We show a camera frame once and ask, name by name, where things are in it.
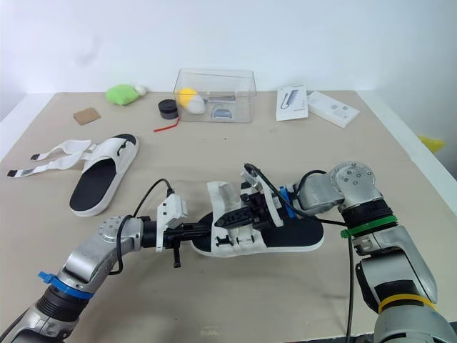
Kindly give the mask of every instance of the black cable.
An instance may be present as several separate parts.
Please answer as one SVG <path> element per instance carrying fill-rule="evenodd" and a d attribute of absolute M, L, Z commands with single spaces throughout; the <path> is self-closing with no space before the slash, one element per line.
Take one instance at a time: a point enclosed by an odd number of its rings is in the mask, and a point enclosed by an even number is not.
<path fill-rule="evenodd" d="M 154 182 L 154 184 L 149 187 L 148 191 L 145 193 L 145 195 L 143 196 L 143 199 L 141 199 L 140 203 L 138 204 L 138 206 L 136 207 L 135 209 L 135 212 L 134 212 L 134 215 L 130 215 L 130 214 L 127 214 L 123 219 L 122 219 L 122 222 L 119 224 L 119 228 L 117 230 L 117 235 L 116 235 L 116 255 L 117 255 L 117 262 L 118 262 L 118 265 L 119 265 L 119 268 L 117 270 L 115 270 L 114 272 L 109 272 L 109 275 L 117 275 L 117 274 L 120 274 L 122 272 L 122 269 L 124 269 L 124 263 L 122 262 L 122 250 L 121 250 L 121 237 L 122 237 L 122 229 L 124 228 L 124 225 L 125 223 L 127 222 L 128 219 L 130 218 L 135 218 L 136 215 L 138 214 L 141 206 L 143 205 L 143 203 L 146 201 L 148 195 L 152 192 L 152 190 L 154 188 L 156 188 L 156 186 L 158 184 L 160 184 L 161 182 L 165 182 L 166 186 L 168 187 L 168 189 L 166 190 L 166 195 L 167 197 L 173 193 L 173 189 L 171 188 L 171 185 L 170 185 L 170 182 L 167 180 L 167 179 L 159 179 L 157 180 L 156 182 Z"/>
<path fill-rule="evenodd" d="M 314 169 L 314 170 L 308 171 L 306 174 L 303 175 L 303 177 L 300 180 L 300 183 L 298 183 L 297 193 L 303 189 L 306 179 L 309 176 L 311 176 L 312 174 L 327 174 L 327 173 L 324 170 L 319 170 L 319 169 Z"/>
<path fill-rule="evenodd" d="M 22 312 L 22 314 L 19 315 L 19 317 L 17 317 L 14 322 L 11 323 L 11 325 L 9 327 L 6 328 L 6 330 L 3 332 L 3 334 L 1 334 L 0 336 L 0 342 L 2 342 L 6 336 L 8 336 L 8 334 L 11 332 L 11 330 L 17 325 L 17 323 L 19 323 L 22 319 L 22 317 L 25 315 L 25 313 L 27 312 L 27 310 L 25 310 L 24 312 Z"/>
<path fill-rule="evenodd" d="M 348 326 L 346 328 L 346 343 L 351 341 L 351 326 L 352 326 L 352 312 L 354 304 L 354 257 L 352 252 L 352 238 L 348 238 L 349 245 L 349 268 L 351 269 L 349 274 L 350 286 L 349 286 L 349 310 L 348 310 Z"/>
<path fill-rule="evenodd" d="M 300 216 L 305 217 L 305 218 L 309 218 L 309 219 L 312 219 L 312 220 L 316 220 L 317 222 L 320 222 L 320 223 L 334 224 L 334 225 L 340 225 L 342 227 L 347 227 L 347 225 L 344 224 L 343 222 L 335 222 L 333 220 L 319 219 L 319 218 L 308 216 L 305 212 L 303 212 L 303 211 L 301 211 L 299 209 L 296 209 L 294 206 L 292 206 L 292 204 L 290 202 L 288 202 L 282 196 L 282 194 L 276 189 L 276 187 L 270 182 L 270 180 L 268 180 L 268 178 L 265 175 L 263 175 L 263 173 L 261 172 L 261 170 L 259 168 L 257 168 L 256 166 L 254 166 L 253 164 L 250 164 L 250 163 L 244 164 L 244 167 L 246 168 L 246 170 L 248 172 L 250 172 L 249 169 L 255 171 L 265 181 L 267 186 L 270 187 L 271 191 L 273 191 L 273 193 L 276 194 L 279 197 L 279 199 L 284 202 L 284 204 L 289 206 L 292 209 L 292 211 L 294 211 L 295 213 L 299 214 Z M 301 178 L 301 181 L 300 181 L 301 186 L 303 186 L 303 183 L 305 182 L 306 178 L 309 177 L 309 175 L 314 174 L 316 172 L 319 173 L 319 172 L 322 172 L 322 171 L 313 170 L 313 171 L 310 171 L 309 173 L 306 173 Z M 354 303 L 354 282 L 353 282 L 354 281 L 354 260 L 353 260 L 352 238 L 351 237 L 348 238 L 348 245 L 349 245 L 349 267 L 351 268 L 351 271 L 350 271 L 350 274 L 349 274 L 349 279 L 350 279 L 350 285 L 349 285 L 349 310 L 348 310 L 348 326 L 346 328 L 346 343 L 349 343 L 350 340 L 351 340 L 352 313 L 353 313 L 353 303 Z"/>
<path fill-rule="evenodd" d="M 167 189 L 167 196 L 169 195 L 168 193 L 171 191 L 171 193 L 173 193 L 173 189 L 171 188 L 171 185 L 170 183 L 168 182 L 167 179 L 159 179 L 157 180 L 156 182 L 154 182 L 154 184 L 148 189 L 148 191 L 146 192 L 146 194 L 144 195 L 143 199 L 140 201 L 140 203 L 138 204 L 138 206 L 136 207 L 136 210 L 134 212 L 134 215 L 133 217 L 136 217 L 136 215 L 138 214 L 138 211 L 140 210 L 141 206 L 143 205 L 144 201 L 146 200 L 146 198 L 148 197 L 149 193 L 152 192 L 152 190 L 158 185 L 160 184 L 161 182 L 165 182 L 166 183 L 166 186 L 168 187 Z"/>
<path fill-rule="evenodd" d="M 128 219 L 133 218 L 130 214 L 127 214 L 123 219 L 122 222 L 119 225 L 119 228 L 117 229 L 117 235 L 116 235 L 116 255 L 117 255 L 117 263 L 119 265 L 119 268 L 115 270 L 114 272 L 109 272 L 109 275 L 117 275 L 122 272 L 122 269 L 124 269 L 124 263 L 122 262 L 122 249 L 121 249 L 121 235 L 122 235 L 122 229 L 124 228 L 125 223 L 127 222 Z"/>
<path fill-rule="evenodd" d="M 291 208 L 291 210 L 294 211 L 296 214 L 298 214 L 298 215 L 300 215 L 302 217 L 305 217 L 305 218 L 309 218 L 309 219 L 314 220 L 316 222 L 325 223 L 325 224 L 333 224 L 333 225 L 339 225 L 339 226 L 342 226 L 342 227 L 346 227 L 346 224 L 344 224 L 343 222 L 336 222 L 334 220 L 327 220 L 327 219 L 320 219 L 320 218 L 316 218 L 316 217 L 310 217 L 305 212 L 301 211 L 300 209 L 295 208 L 286 198 L 284 198 L 283 195 L 280 193 L 280 191 L 276 189 L 276 187 L 270 182 L 270 180 L 268 180 L 268 178 L 265 175 L 263 175 L 263 173 L 261 172 L 261 170 L 259 168 L 257 168 L 256 166 L 254 166 L 253 164 L 250 164 L 250 163 L 244 164 L 244 167 L 248 170 L 248 172 L 249 172 L 249 169 L 254 170 L 265 181 L 266 185 L 268 187 L 270 187 L 271 191 L 273 191 L 273 193 L 276 194 L 276 196 L 281 201 L 283 201 L 284 204 L 289 206 Z"/>

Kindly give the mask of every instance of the yellow band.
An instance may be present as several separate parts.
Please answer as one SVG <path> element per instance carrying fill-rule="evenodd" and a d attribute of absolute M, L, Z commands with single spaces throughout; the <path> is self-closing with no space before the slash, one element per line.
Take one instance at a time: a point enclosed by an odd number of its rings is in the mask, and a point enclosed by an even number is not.
<path fill-rule="evenodd" d="M 438 311 L 436 309 L 436 306 L 433 302 L 428 300 L 427 298 L 421 297 L 420 295 L 417 294 L 395 294 L 390 297 L 385 298 L 378 307 L 378 313 L 380 314 L 383 311 L 383 308 L 387 305 L 390 304 L 391 302 L 397 302 L 398 300 L 417 300 L 418 302 L 422 302 L 425 305 L 428 305 L 435 311 Z"/>

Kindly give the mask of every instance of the white slipper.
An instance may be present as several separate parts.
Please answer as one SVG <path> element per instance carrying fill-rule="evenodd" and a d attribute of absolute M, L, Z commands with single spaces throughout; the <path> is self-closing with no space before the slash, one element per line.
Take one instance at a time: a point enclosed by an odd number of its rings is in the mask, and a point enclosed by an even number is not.
<path fill-rule="evenodd" d="M 68 156 L 35 168 L 10 170 L 8 177 L 27 177 L 48 169 L 65 170 L 86 160 L 83 174 L 71 195 L 70 208 L 77 216 L 90 217 L 101 213 L 113 198 L 136 156 L 138 139 L 131 134 L 120 134 L 101 144 L 92 144 L 90 140 L 68 140 L 44 154 L 33 155 L 31 160 L 41 161 L 58 150 L 63 150 Z"/>
<path fill-rule="evenodd" d="M 251 197 L 250 202 L 256 203 L 254 209 L 260 205 L 258 208 L 264 213 L 263 220 L 266 224 L 254 229 L 253 222 L 242 222 L 244 217 L 252 216 L 253 208 L 249 208 L 240 199 L 232 184 L 210 182 L 207 186 L 213 212 L 200 222 L 211 226 L 211 236 L 192 240 L 191 245 L 199 254 L 234 257 L 266 252 L 309 252 L 322 245 L 322 224 L 290 214 L 273 197 L 268 187 L 263 188 L 263 193 L 251 185 L 241 187 L 241 194 L 245 194 L 245 198 Z M 227 222 L 223 223 L 225 220 L 241 224 L 230 227 Z"/>
<path fill-rule="evenodd" d="M 95 216 L 107 208 L 137 151 L 138 139 L 131 134 L 120 134 L 97 145 L 70 198 L 76 216 Z"/>

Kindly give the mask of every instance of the yellow ball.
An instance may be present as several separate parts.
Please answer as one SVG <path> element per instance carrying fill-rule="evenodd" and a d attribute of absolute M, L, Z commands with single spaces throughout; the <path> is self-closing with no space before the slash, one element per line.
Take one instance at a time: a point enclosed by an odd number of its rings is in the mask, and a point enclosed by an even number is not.
<path fill-rule="evenodd" d="M 205 113 L 205 101 L 195 89 L 183 88 L 178 92 L 177 98 L 178 104 L 185 108 L 189 113 Z"/>
<path fill-rule="evenodd" d="M 195 89 L 192 88 L 183 88 L 178 92 L 178 104 L 182 107 L 187 107 L 189 102 L 196 96 L 198 93 Z"/>

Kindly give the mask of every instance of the black container lid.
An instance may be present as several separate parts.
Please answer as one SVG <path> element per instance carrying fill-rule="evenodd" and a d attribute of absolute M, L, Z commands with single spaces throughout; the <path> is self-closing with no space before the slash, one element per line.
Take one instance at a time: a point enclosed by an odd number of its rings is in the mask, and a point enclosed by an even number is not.
<path fill-rule="evenodd" d="M 159 102 L 159 111 L 162 113 L 174 113 L 178 111 L 178 107 L 176 107 L 176 101 L 173 99 L 165 99 Z"/>

